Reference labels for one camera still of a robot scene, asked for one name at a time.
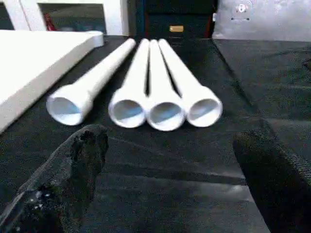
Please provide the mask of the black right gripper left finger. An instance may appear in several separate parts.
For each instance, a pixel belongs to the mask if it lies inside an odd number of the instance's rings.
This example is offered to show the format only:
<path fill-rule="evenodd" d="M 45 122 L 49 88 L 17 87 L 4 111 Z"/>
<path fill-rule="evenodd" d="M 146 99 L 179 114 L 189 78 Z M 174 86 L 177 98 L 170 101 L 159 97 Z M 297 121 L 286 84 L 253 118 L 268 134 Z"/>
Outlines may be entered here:
<path fill-rule="evenodd" d="M 78 233 L 108 148 L 102 125 L 72 134 L 18 189 L 0 216 L 0 231 Z"/>

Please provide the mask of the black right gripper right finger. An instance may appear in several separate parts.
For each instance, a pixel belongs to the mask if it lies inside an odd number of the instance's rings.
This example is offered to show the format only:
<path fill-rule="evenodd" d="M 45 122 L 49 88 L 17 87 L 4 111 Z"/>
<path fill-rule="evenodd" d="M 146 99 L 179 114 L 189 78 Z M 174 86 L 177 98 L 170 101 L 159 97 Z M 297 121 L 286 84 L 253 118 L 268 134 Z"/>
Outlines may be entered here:
<path fill-rule="evenodd" d="M 311 231 L 311 166 L 277 138 L 236 134 L 236 159 L 272 233 Z"/>

